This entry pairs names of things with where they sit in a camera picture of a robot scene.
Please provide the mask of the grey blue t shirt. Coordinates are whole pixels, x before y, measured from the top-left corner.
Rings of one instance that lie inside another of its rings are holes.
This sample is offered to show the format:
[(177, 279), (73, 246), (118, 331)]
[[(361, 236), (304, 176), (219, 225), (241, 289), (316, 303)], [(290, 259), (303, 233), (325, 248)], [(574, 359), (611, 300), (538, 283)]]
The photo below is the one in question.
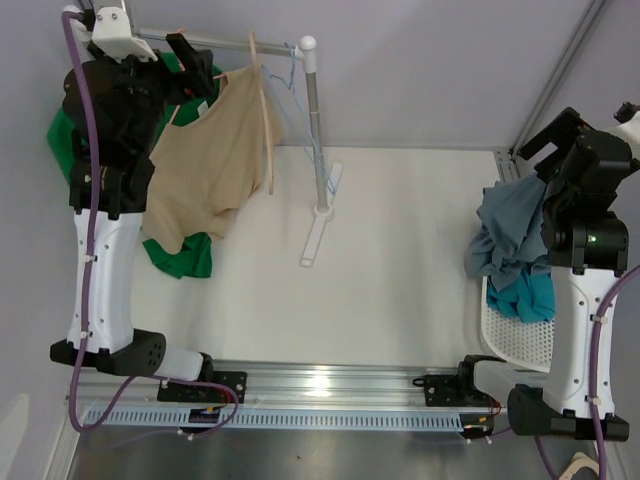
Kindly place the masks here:
[(544, 181), (531, 174), (483, 189), (482, 203), (476, 210), (480, 229), (465, 253), (468, 277), (487, 277), (502, 291), (525, 271), (549, 271), (541, 236), (546, 188)]

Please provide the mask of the green t shirt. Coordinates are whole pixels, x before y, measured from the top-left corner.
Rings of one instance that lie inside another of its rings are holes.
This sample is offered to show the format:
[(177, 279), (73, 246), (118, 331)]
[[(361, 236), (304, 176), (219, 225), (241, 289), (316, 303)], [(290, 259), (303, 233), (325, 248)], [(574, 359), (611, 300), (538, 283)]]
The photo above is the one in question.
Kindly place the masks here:
[[(199, 119), (218, 99), (219, 92), (212, 97), (196, 98), (182, 107), (173, 126), (186, 126)], [(170, 124), (169, 119), (175, 106), (170, 105), (156, 134), (154, 144), (164, 135), (163, 131)], [(74, 163), (71, 133), (74, 126), (62, 109), (59, 109), (47, 132), (47, 143), (66, 182), (70, 181), (70, 170)], [(148, 238), (142, 242), (151, 263), (160, 271), (182, 279), (191, 277), (210, 278), (212, 274), (212, 257), (210, 237), (204, 233), (195, 233), (186, 237), (177, 254), (168, 253), (156, 240)]]

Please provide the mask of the pink wire hanger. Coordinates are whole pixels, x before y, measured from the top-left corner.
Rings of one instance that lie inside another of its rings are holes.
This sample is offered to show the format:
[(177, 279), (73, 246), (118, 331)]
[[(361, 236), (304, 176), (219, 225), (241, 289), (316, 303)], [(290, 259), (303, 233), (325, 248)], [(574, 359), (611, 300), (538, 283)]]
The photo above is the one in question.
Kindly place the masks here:
[[(187, 28), (180, 28), (180, 29), (178, 29), (176, 31), (176, 33), (177, 34), (184, 34), (187, 31), (188, 31)], [(183, 63), (179, 58), (177, 58), (177, 65), (179, 66), (181, 72), (183, 72), (185, 70), (185, 67), (184, 67)], [(221, 85), (226, 81), (226, 73), (222, 72), (221, 70), (219, 70), (216, 66), (213, 66), (213, 73), (214, 73), (214, 75), (213, 75), (212, 79), (213, 79), (215, 85), (217, 86), (217, 92), (220, 92), (221, 91)], [(169, 119), (169, 123), (170, 124), (174, 124), (175, 123), (175, 119), (176, 119), (181, 107), (182, 107), (182, 105), (176, 105), (175, 106), (175, 108), (174, 108), (174, 110), (173, 110), (173, 112), (171, 114), (171, 117)]]

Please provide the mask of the teal t shirt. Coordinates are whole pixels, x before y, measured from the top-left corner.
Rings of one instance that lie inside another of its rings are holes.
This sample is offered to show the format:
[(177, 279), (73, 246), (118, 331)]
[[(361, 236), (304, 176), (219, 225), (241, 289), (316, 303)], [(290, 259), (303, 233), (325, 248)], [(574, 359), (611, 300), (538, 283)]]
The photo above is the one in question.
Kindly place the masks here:
[(533, 265), (523, 268), (508, 285), (498, 289), (487, 278), (487, 304), (502, 316), (522, 323), (547, 323), (554, 319), (556, 301), (549, 268)]

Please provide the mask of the blue wire hanger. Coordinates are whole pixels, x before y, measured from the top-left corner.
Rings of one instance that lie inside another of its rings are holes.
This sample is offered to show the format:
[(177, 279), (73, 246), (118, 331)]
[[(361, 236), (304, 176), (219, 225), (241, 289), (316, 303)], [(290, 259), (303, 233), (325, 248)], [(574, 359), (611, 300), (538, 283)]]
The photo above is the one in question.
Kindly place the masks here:
[[(301, 42), (307, 46), (307, 49), (301, 49), (299, 45), (290, 45), (284, 43), (282, 46), (274, 48), (273, 55), (289, 56), (291, 58), (291, 71), (289, 79), (273, 74), (266, 66), (262, 66), (262, 73), (269, 89), (274, 94), (276, 103), (291, 131), (296, 135), (298, 143), (303, 147), (309, 160), (312, 162), (315, 170), (316, 187), (317, 187), (317, 205), (320, 210), (326, 209), (329, 204), (328, 195), (335, 196), (338, 190), (339, 180), (332, 177), (327, 170), (323, 155), (321, 141), (321, 122), (320, 109), (317, 88), (317, 65), (316, 65), (316, 46), (317, 42), (312, 36), (304, 36)], [(308, 105), (303, 107), (296, 93), (296, 66), (302, 64), (302, 70), (305, 75), (307, 86)], [(275, 81), (280, 81), (290, 92), (293, 101), (301, 118), (293, 120), (289, 111), (283, 106), (279, 95), (276, 93)]]

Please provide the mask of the beige wooden hanger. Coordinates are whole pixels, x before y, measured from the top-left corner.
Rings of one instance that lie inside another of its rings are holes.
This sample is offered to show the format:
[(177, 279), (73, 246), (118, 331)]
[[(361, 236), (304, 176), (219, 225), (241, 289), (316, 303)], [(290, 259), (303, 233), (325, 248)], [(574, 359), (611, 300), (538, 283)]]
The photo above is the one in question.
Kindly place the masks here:
[(254, 75), (256, 77), (256, 82), (258, 86), (258, 95), (260, 100), (261, 115), (262, 115), (262, 121), (263, 121), (264, 141), (265, 141), (265, 151), (266, 151), (266, 181), (267, 181), (268, 193), (270, 195), (273, 195), (275, 190), (274, 152), (273, 152), (274, 144), (273, 144), (272, 128), (271, 128), (269, 110), (267, 106), (267, 98), (265, 94), (264, 81), (263, 81), (263, 75), (262, 75), (262, 69), (261, 69), (262, 65), (258, 58), (256, 36), (253, 30), (249, 32), (249, 48), (250, 48), (253, 71), (254, 71)]

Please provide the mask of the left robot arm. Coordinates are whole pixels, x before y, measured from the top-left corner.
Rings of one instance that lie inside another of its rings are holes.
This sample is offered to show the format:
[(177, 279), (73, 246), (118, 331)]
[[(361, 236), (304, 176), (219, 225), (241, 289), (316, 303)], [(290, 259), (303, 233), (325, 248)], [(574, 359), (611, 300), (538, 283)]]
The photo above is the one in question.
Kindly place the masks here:
[(179, 33), (159, 51), (111, 53), (97, 41), (91, 59), (75, 60), (64, 81), (62, 112), (71, 123), (69, 203), (78, 241), (74, 316), (52, 361), (125, 380), (161, 381), (159, 398), (242, 402), (246, 376), (218, 372), (202, 352), (170, 346), (131, 320), (133, 257), (154, 173), (151, 152), (166, 110), (214, 91), (212, 56)]

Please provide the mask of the beige t shirt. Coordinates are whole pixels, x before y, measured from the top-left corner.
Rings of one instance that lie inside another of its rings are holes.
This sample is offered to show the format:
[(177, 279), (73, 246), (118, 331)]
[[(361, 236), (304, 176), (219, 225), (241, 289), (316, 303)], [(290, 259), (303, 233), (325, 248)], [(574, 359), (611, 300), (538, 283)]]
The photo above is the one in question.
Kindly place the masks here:
[[(282, 127), (269, 98), (273, 144)], [(218, 99), (186, 126), (168, 125), (151, 154), (155, 171), (143, 216), (145, 234), (176, 254), (186, 237), (222, 238), (261, 189), (265, 141), (253, 68), (229, 71)]]

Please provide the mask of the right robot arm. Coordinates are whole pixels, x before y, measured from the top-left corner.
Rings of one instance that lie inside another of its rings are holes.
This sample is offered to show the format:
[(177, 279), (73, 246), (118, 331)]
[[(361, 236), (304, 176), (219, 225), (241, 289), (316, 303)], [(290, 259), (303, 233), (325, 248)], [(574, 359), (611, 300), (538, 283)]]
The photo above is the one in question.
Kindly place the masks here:
[(620, 183), (639, 169), (639, 108), (623, 104), (616, 126), (593, 128), (563, 110), (519, 149), (537, 161), (546, 183), (542, 239), (556, 300), (546, 379), (535, 382), (512, 363), (469, 355), (451, 375), (414, 379), (430, 408), (491, 408), (505, 412), (520, 436), (624, 442), (629, 424), (615, 412), (610, 387), (613, 316), (632, 279), (629, 233), (612, 211)]

